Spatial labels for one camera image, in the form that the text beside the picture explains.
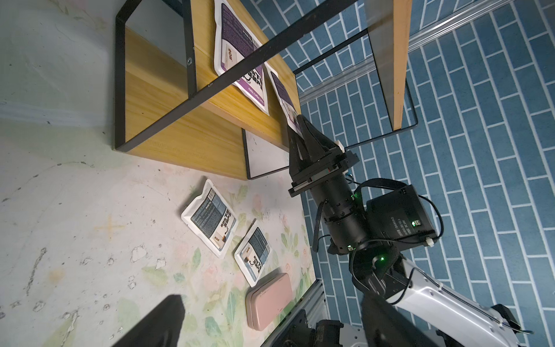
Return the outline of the purple coffee bag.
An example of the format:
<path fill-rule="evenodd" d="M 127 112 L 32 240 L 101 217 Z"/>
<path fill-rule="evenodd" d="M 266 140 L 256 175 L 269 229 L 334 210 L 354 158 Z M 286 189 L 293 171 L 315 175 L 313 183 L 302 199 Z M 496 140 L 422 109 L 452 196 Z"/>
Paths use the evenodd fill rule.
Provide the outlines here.
<path fill-rule="evenodd" d="M 256 51 L 261 43 L 238 18 L 227 1 L 215 0 L 214 7 L 216 24 L 214 68 L 217 75 L 221 76 Z M 234 86 L 262 112 L 269 113 L 262 65 L 247 72 L 234 82 Z"/>
<path fill-rule="evenodd" d="M 282 108 L 284 116 L 286 117 L 288 126 L 293 131 L 295 131 L 298 136 L 303 137 L 301 128 L 299 127 L 299 123 L 297 120 L 297 116 L 299 114 L 293 105 L 293 101 L 288 94 L 285 85 L 283 85 L 283 83 L 281 82 L 277 72 L 268 63 L 265 63 L 264 65 L 267 69 L 267 73 L 270 77 L 270 82 L 272 83 L 273 89 L 277 95 L 280 107 Z"/>

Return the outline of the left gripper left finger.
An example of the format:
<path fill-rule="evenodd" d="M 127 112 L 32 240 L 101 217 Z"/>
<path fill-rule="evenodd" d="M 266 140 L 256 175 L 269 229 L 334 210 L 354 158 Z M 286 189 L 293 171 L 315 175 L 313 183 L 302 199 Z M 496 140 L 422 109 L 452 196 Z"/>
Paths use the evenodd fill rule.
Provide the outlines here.
<path fill-rule="evenodd" d="M 167 296 L 148 315 L 119 339 L 114 347 L 178 345 L 186 309 L 182 297 Z"/>

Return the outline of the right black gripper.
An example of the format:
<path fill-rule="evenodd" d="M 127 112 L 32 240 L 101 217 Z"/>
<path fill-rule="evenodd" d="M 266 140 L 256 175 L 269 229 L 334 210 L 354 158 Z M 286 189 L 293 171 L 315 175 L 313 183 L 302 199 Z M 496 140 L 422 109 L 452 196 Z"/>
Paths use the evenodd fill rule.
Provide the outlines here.
<path fill-rule="evenodd" d="M 331 254 L 348 254 L 367 240 L 367 222 L 362 208 L 343 174 L 359 162 L 358 156 L 342 149 L 322 134 L 303 115 L 297 116 L 301 136 L 287 127 L 289 174 L 292 197 L 309 191 L 317 204 L 315 230 L 325 222 L 330 233 Z"/>

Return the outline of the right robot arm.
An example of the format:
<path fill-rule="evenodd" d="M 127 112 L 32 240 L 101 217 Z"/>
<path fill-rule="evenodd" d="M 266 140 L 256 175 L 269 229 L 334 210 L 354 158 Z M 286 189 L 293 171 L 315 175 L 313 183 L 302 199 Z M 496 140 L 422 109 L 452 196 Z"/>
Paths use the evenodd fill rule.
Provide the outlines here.
<path fill-rule="evenodd" d="M 315 231 L 326 226 L 330 254 L 345 255 L 363 294 L 370 346 L 517 346 L 523 330 L 504 305 L 484 307 L 432 278 L 404 251 L 433 247 L 434 226 L 415 188 L 393 179 L 349 180 L 358 156 L 302 115 L 288 118 L 290 195 L 309 192 Z"/>

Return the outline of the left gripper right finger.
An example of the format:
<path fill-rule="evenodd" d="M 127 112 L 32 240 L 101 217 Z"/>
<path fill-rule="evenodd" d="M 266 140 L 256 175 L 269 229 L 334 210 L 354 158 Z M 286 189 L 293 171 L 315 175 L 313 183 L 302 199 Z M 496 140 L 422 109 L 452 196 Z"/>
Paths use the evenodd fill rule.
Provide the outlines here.
<path fill-rule="evenodd" d="M 368 346 L 427 346 L 427 337 L 377 294 L 365 293 L 361 320 Z"/>

